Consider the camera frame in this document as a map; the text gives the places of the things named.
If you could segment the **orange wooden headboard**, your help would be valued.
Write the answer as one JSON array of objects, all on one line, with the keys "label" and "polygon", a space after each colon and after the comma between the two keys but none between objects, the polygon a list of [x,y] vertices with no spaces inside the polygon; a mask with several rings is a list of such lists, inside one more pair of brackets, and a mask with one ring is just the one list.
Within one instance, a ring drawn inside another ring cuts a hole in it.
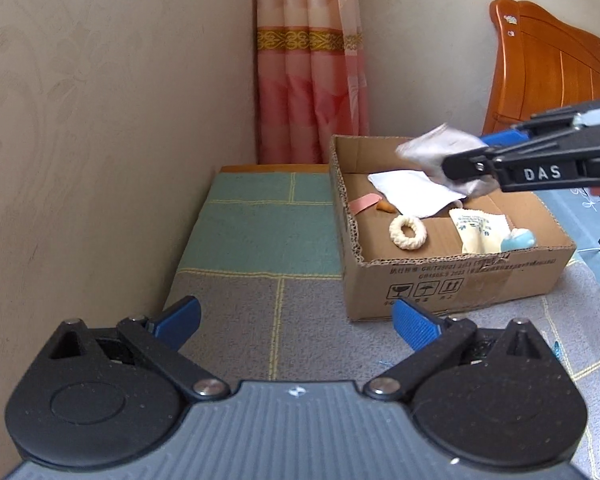
[{"label": "orange wooden headboard", "polygon": [[526,0],[493,0],[498,54],[482,132],[600,100],[600,38]]}]

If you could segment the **cardboard box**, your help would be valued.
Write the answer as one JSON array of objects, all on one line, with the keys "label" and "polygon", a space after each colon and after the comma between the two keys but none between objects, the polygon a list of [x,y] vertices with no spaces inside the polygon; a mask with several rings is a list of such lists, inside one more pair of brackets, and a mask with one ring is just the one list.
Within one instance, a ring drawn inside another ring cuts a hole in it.
[{"label": "cardboard box", "polygon": [[465,204],[502,214],[509,226],[535,236],[535,246],[504,254],[465,254],[446,209],[425,220],[426,242],[414,252],[390,240],[392,214],[375,206],[357,211],[362,198],[373,193],[370,174],[406,168],[396,156],[401,142],[382,136],[335,136],[330,141],[330,182],[350,320],[388,318],[398,299],[434,313],[457,313],[553,289],[576,244],[532,193],[495,191]]}]

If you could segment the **pink adhesive bandage strip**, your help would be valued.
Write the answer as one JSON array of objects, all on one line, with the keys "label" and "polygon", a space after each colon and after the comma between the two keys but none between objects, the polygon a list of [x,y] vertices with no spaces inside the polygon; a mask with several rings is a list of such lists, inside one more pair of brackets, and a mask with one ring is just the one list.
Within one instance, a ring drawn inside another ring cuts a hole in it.
[{"label": "pink adhesive bandage strip", "polygon": [[351,200],[348,203],[350,213],[352,216],[356,216],[360,214],[362,211],[375,206],[382,200],[382,196],[377,193],[367,193],[363,196],[356,198],[355,200]]}]

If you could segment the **yellow lens cleaning cloth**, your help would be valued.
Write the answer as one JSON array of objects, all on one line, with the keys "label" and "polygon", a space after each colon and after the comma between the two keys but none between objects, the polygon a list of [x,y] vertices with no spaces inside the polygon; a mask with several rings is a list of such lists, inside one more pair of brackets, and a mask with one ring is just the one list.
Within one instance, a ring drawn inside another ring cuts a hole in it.
[{"label": "yellow lens cleaning cloth", "polygon": [[462,242],[463,254],[497,254],[502,241],[512,232],[505,214],[454,208],[449,215]]}]

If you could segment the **grey woven cloth bag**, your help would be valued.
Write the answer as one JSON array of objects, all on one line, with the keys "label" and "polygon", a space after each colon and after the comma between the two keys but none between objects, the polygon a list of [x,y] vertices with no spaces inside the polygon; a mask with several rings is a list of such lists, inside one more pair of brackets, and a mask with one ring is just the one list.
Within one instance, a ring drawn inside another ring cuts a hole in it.
[{"label": "grey woven cloth bag", "polygon": [[442,162],[445,157],[485,147],[486,144],[478,136],[442,124],[400,144],[396,148],[396,156],[423,171],[431,181],[465,197],[474,198],[497,190],[500,187],[498,181],[494,177],[485,176],[466,182],[454,182],[444,174]]}]

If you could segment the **pink patterned curtain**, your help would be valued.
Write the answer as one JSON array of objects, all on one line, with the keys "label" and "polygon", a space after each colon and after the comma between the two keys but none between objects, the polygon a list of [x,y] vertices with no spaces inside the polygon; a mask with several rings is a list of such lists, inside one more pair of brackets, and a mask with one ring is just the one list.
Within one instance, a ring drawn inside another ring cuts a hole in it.
[{"label": "pink patterned curtain", "polygon": [[257,0],[258,159],[322,164],[368,125],[358,0]]}]

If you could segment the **blue floral bed sheet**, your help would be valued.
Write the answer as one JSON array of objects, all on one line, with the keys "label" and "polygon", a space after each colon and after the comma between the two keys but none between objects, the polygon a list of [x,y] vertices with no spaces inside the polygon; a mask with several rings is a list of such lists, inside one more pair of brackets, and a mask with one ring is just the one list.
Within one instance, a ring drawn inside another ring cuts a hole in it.
[{"label": "blue floral bed sheet", "polygon": [[540,191],[536,196],[576,243],[576,259],[590,268],[600,285],[600,197],[584,188]]}]

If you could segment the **small orange carrot toy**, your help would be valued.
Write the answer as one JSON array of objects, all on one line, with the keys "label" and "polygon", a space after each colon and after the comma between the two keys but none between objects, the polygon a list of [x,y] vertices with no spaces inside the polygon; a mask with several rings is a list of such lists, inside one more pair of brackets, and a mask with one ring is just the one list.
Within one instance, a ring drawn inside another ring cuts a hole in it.
[{"label": "small orange carrot toy", "polygon": [[376,204],[376,209],[383,212],[388,212],[388,214],[396,213],[396,207],[386,202],[385,200],[381,200],[380,202],[378,202]]}]

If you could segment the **white blue plush toy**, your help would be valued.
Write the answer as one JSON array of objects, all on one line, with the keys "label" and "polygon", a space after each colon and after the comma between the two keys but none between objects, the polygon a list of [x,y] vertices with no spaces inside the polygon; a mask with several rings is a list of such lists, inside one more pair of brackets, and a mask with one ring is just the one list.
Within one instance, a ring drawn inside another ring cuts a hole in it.
[{"label": "white blue plush toy", "polygon": [[535,235],[528,229],[512,229],[501,241],[501,252],[526,250],[536,245]]}]

